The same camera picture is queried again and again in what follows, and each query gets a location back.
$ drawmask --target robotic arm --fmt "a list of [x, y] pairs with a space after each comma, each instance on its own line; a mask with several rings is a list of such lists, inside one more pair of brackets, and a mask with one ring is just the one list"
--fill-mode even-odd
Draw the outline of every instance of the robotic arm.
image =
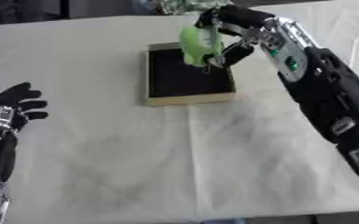
[[333, 52], [289, 18], [234, 5], [204, 12], [195, 26], [241, 37], [222, 53], [205, 54], [205, 66], [230, 67], [260, 45], [309, 122], [359, 176], [359, 77]]
[[11, 202], [7, 181], [16, 159], [17, 133], [31, 120], [45, 119], [42, 109], [46, 101], [36, 100], [40, 91], [30, 90], [28, 82], [11, 87], [0, 94], [0, 224]]

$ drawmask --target white tablecloth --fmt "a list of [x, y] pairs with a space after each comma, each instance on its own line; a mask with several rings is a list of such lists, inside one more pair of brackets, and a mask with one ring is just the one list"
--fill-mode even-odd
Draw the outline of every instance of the white tablecloth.
[[[299, 20], [359, 73], [359, 1], [260, 8]], [[44, 92], [20, 134], [9, 223], [183, 221], [359, 210], [359, 178], [260, 52], [233, 67], [235, 101], [142, 105], [142, 52], [194, 17], [0, 26], [0, 91]]]

